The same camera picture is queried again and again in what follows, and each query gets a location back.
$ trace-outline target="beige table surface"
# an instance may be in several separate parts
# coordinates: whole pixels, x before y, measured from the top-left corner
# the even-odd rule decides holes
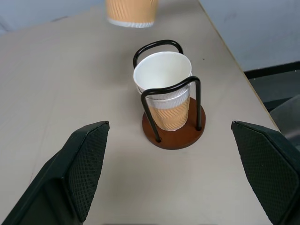
[[[202,81],[203,136],[183,150],[145,138],[132,79],[137,49],[178,41]],[[145,53],[171,50],[160,47]],[[154,27],[110,25],[104,8],[0,38],[0,222],[76,129],[111,129],[85,225],[270,225],[230,125],[276,129],[197,0],[161,0]]]

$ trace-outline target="stacked paper cups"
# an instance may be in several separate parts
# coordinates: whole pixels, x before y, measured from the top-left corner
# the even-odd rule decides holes
[[[108,21],[123,27],[152,26],[157,6],[158,0],[106,0]]]
[[[143,59],[134,70],[141,94],[146,89],[175,85],[192,75],[189,59],[177,52],[158,52]],[[146,97],[151,115],[162,130],[176,131],[188,120],[190,86],[178,91]]]

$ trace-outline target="cup rim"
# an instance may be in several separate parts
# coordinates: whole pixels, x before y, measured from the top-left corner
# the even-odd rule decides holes
[[[146,99],[151,100],[151,101],[155,101],[155,102],[171,102],[171,101],[173,101],[173,100],[175,100],[175,99],[177,99],[179,97],[182,97],[184,94],[186,94],[187,91],[190,91],[190,86],[189,85],[188,85],[187,89],[183,93],[181,93],[178,96],[169,98],[169,99],[161,99],[161,100],[159,100],[159,99],[152,99],[152,98],[149,98],[149,97],[146,97]]]
[[[136,71],[137,71],[137,69],[138,69],[139,67],[142,66],[142,63],[143,63],[144,61],[146,61],[146,60],[148,60],[148,59],[150,59],[150,58],[153,58],[153,57],[155,57],[155,56],[162,55],[162,54],[170,54],[170,55],[174,55],[174,54],[175,54],[175,55],[180,55],[180,56],[182,56],[183,58],[187,59],[187,61],[188,61],[188,63],[189,63],[190,71],[189,71],[189,74],[187,75],[186,78],[188,78],[188,77],[191,75],[191,73],[192,73],[192,63],[191,63],[191,61],[188,59],[187,56],[185,56],[184,54],[181,54],[181,53],[179,53],[179,52],[171,52],[171,51],[167,51],[167,52],[157,52],[157,53],[154,53],[154,54],[151,54],[151,55],[147,56],[145,59],[143,59],[142,61],[140,61],[140,63],[137,64],[136,68],[135,68],[134,71],[133,71],[133,80],[134,80],[135,84],[136,84],[139,88],[141,88],[142,90],[146,90],[146,88],[143,88],[142,86],[140,86],[140,85],[137,83],[137,81],[136,81],[136,73],[137,73]]]

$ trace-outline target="wall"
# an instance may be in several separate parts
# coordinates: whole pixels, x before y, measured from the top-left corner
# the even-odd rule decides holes
[[[300,0],[200,0],[244,71],[300,60]]]
[[[75,15],[104,0],[0,0],[0,17],[10,30]]]

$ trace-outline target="round wooden coaster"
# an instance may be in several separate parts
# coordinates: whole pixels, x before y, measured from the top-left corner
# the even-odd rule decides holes
[[[153,130],[151,128],[151,125],[145,113],[142,117],[142,128],[144,130],[146,137],[152,144],[162,149],[168,149],[168,150],[183,149],[194,144],[201,137],[205,129],[206,116],[202,107],[201,107],[202,129],[200,131],[196,130],[196,116],[197,116],[196,100],[191,98],[189,104],[189,110],[188,110],[187,123],[182,128],[176,131],[165,131],[159,128],[158,126],[156,126],[159,136],[161,137],[162,140],[160,143],[158,143],[155,140]]]

